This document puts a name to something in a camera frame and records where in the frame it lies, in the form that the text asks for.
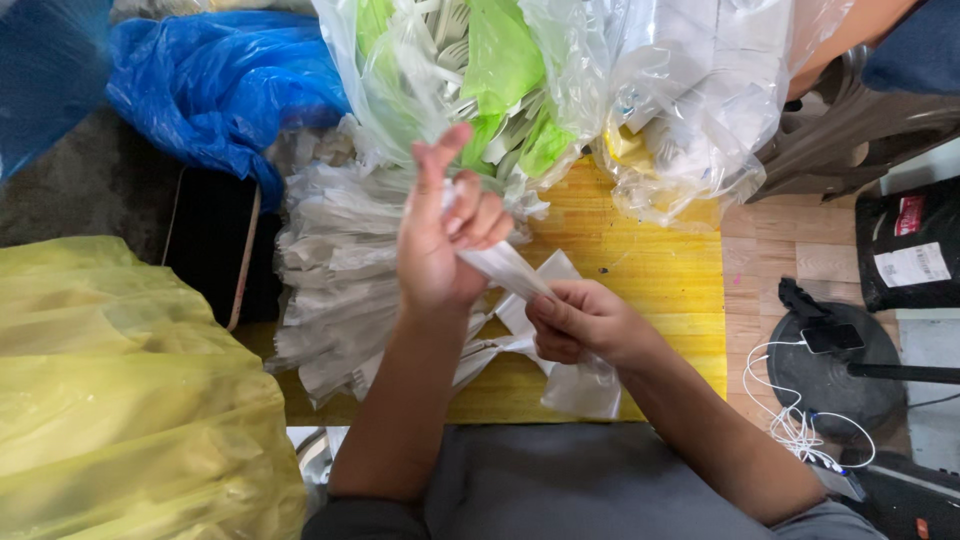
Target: black bag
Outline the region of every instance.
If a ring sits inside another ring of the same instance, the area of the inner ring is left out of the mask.
[[[960,307],[960,177],[861,195],[856,253],[869,311]]]

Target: person's left hand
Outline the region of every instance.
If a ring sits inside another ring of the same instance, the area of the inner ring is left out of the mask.
[[[436,144],[411,147],[419,173],[400,224],[396,272],[404,305],[418,311],[469,308],[487,288],[487,279],[456,250],[488,249],[514,226],[500,198],[482,192],[480,177],[466,169],[453,178],[457,199],[444,214],[446,168],[472,136],[469,124],[459,124]]]

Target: yellow plastic bag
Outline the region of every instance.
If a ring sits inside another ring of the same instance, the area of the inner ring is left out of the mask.
[[[260,359],[119,238],[0,250],[0,538],[294,539]]]

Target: white cable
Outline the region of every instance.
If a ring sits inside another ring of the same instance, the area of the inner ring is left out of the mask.
[[[874,440],[870,437],[870,434],[866,430],[864,430],[859,424],[857,424],[850,418],[847,418],[846,416],[843,416],[842,414],[837,414],[835,412],[817,412],[812,414],[809,417],[809,419],[807,419],[806,412],[801,411],[797,408],[797,405],[800,404],[800,401],[804,397],[803,395],[801,395],[800,392],[792,388],[776,386],[756,376],[756,374],[754,373],[754,370],[752,369],[753,365],[759,361],[767,359],[769,355],[764,355],[754,360],[751,360],[751,358],[753,357],[757,349],[766,347],[767,345],[806,345],[806,341],[770,341],[767,343],[757,345],[750,351],[749,354],[747,354],[747,366],[743,368],[743,377],[742,377],[743,388],[747,392],[747,395],[750,396],[750,399],[754,400],[754,403],[756,403],[757,405],[760,405],[760,407],[763,408],[763,410],[770,413],[770,415],[773,417],[773,420],[770,422],[770,434],[774,438],[774,440],[781,443],[784,448],[790,451],[791,454],[795,455],[800,461],[816,462],[817,460],[820,460],[821,462],[823,462],[825,466],[829,467],[830,469],[833,469],[838,473],[843,473],[843,467],[855,468],[855,467],[866,467],[867,465],[869,465],[870,462],[874,460],[874,457],[876,457],[876,445],[874,445]],[[756,380],[761,384],[764,384],[771,388],[775,388],[777,390],[782,390],[784,392],[790,392],[792,394],[796,394],[797,400],[793,402],[790,406],[783,407],[779,413],[776,413],[770,410],[769,408],[766,407],[766,405],[762,404],[756,397],[754,397],[754,394],[750,391],[750,388],[747,386],[748,373],[750,374],[751,377],[754,378],[754,380]],[[793,424],[793,422],[791,422],[790,420],[791,419],[790,413],[792,411],[796,411],[797,415],[800,416],[799,427],[796,427]],[[837,463],[836,460],[833,459],[833,457],[831,457],[829,454],[817,450],[816,447],[823,446],[824,441],[822,439],[817,438],[817,430],[813,426],[813,420],[814,418],[822,414],[827,416],[836,416],[838,418],[842,418],[850,422],[854,426],[856,426],[859,430],[863,431],[863,434],[867,436],[867,440],[870,441],[870,447],[872,449],[870,458],[864,461],[863,463],[860,463],[859,465],[841,465]]]

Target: wooden table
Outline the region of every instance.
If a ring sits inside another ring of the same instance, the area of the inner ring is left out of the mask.
[[[599,281],[636,307],[726,398],[720,233],[678,233],[638,224],[613,206],[612,187],[591,157],[578,160],[562,182],[541,195],[551,203],[550,214],[543,221],[531,220],[534,241],[519,251],[536,268],[563,249],[584,278]],[[255,353],[269,356],[273,326],[248,326],[234,335]],[[494,318],[480,337],[506,333]],[[286,397],[288,425],[342,426],[353,417],[357,403],[352,397],[337,395],[314,411],[296,372],[276,378]],[[454,424],[576,420],[540,405],[545,381],[526,356],[499,355],[454,398],[447,420]],[[643,420],[626,392],[620,420]]]

